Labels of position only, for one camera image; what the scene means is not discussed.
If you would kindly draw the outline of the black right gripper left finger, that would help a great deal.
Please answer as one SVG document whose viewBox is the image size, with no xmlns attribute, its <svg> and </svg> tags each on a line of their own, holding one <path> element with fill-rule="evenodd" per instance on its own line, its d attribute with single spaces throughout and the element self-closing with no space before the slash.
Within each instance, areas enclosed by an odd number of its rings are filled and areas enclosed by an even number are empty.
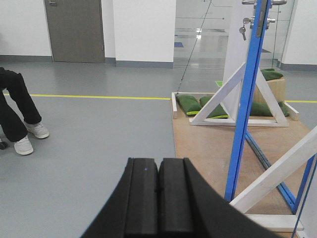
<svg viewBox="0 0 317 238">
<path fill-rule="evenodd" d="M 157 237 L 157 178 L 154 159 L 129 158 L 116 188 L 82 237 Z"/>
</svg>

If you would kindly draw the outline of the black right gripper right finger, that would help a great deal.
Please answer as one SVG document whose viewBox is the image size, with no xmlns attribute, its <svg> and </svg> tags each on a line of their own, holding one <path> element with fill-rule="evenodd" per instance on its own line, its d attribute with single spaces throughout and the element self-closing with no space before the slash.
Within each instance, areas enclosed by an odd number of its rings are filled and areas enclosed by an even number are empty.
<svg viewBox="0 0 317 238">
<path fill-rule="evenodd" d="M 224 200 L 188 158 L 159 169 L 160 238 L 277 238 Z"/>
</svg>

